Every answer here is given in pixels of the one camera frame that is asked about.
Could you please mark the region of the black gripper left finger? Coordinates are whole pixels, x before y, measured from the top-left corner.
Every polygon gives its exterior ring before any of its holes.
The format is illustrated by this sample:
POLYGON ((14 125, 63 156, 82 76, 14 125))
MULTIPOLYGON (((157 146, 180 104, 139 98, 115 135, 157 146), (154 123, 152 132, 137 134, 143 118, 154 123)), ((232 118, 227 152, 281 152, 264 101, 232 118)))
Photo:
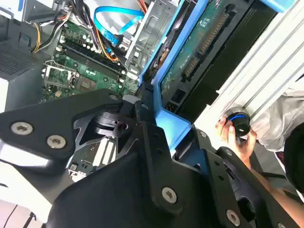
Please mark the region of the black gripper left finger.
MULTIPOLYGON (((75 151, 109 134, 123 140, 116 160, 125 156, 142 124, 156 125, 153 90, 140 89, 134 104, 109 89, 32 105, 0 115, 0 159, 48 180, 62 174, 75 151), (110 121, 102 121, 102 115, 110 121)), ((170 151, 163 133, 166 150, 170 151)))

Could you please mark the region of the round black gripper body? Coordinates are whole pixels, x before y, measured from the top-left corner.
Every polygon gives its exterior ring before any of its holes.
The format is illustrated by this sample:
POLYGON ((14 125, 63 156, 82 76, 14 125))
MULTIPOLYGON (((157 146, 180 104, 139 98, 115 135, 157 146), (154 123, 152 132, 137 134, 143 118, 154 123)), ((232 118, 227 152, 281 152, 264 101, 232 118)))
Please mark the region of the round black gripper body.
MULTIPOLYGON (((136 130, 127 154, 61 193, 48 228, 224 228, 193 130, 175 155, 152 124, 136 130)), ((250 227, 254 210, 240 201, 250 227)))

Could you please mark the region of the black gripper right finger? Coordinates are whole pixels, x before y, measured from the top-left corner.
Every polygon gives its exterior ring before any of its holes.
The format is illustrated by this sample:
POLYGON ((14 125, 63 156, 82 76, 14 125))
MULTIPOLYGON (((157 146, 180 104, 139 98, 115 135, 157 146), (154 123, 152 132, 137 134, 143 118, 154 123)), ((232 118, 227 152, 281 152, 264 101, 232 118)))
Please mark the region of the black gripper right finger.
POLYGON ((193 130, 198 153, 206 162, 220 222, 226 228, 249 228, 240 201, 249 201, 257 228, 296 228, 298 225, 258 178, 227 147, 215 150, 209 137, 193 130))

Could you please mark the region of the person's hand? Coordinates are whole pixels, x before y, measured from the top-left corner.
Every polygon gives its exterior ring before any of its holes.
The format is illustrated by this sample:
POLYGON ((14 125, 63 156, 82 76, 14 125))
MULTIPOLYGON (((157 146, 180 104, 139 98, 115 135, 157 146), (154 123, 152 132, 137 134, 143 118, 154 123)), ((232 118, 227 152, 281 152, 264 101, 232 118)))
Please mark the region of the person's hand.
POLYGON ((250 156, 254 151, 257 134, 252 129, 247 134, 247 139, 241 144, 237 143, 236 130, 231 121, 227 121, 226 117, 221 117, 216 123, 216 136, 226 147, 229 147, 237 157, 251 170, 250 156))

